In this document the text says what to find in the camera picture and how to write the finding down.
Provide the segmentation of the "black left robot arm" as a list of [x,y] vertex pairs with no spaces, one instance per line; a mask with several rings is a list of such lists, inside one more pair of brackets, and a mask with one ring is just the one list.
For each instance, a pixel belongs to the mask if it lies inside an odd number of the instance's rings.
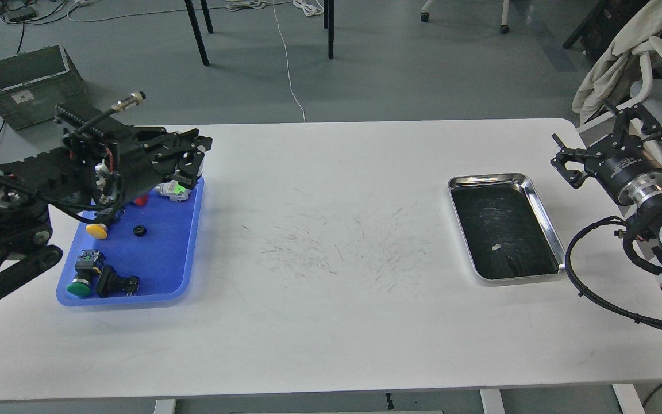
[[63,143],[47,152],[0,164],[0,299],[54,267],[49,207],[85,224],[106,224],[155,186],[193,189],[213,143],[199,129],[170,133],[163,126],[130,126],[114,115],[144,102],[137,91],[99,110],[72,98],[55,107]]

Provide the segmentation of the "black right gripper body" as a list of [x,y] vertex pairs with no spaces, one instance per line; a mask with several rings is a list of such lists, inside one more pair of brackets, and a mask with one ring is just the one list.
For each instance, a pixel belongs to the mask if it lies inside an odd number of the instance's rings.
[[662,194],[662,164],[641,141],[599,141],[587,148],[596,156],[585,164],[617,205],[642,205],[655,194]]

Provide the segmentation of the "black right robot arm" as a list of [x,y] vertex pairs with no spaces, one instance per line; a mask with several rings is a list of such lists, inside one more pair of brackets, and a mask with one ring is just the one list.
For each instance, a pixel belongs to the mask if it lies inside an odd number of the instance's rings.
[[615,235],[630,262],[653,275],[662,274],[662,164],[645,148],[647,141],[662,138],[662,126],[641,103],[619,109],[605,102],[605,107],[615,117],[613,131],[583,149],[568,148],[553,135],[560,149],[550,163],[572,188],[595,178],[615,204],[634,205],[636,211],[628,219],[610,216],[579,231],[565,252],[565,270],[579,296],[635,323],[662,330],[662,320],[630,312],[594,293],[572,267],[578,241],[594,229],[618,225]]

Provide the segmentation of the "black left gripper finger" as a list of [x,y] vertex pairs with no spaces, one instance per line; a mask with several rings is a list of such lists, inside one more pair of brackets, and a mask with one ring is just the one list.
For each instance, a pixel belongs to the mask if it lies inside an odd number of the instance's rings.
[[186,189],[194,189],[202,176],[203,151],[184,152],[176,158],[174,166],[169,168],[167,181],[176,181]]
[[164,128],[139,128],[136,133],[137,146],[150,158],[182,157],[188,153],[205,153],[211,149],[213,138],[202,136],[199,129],[183,133],[168,133]]

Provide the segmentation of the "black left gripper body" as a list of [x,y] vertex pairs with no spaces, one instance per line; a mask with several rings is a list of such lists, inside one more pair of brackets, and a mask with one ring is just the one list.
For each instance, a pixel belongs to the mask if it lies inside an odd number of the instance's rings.
[[128,204],[154,189],[157,184],[174,180],[184,151],[158,146],[157,152],[144,151],[133,141],[116,141],[116,172],[120,178],[118,203]]

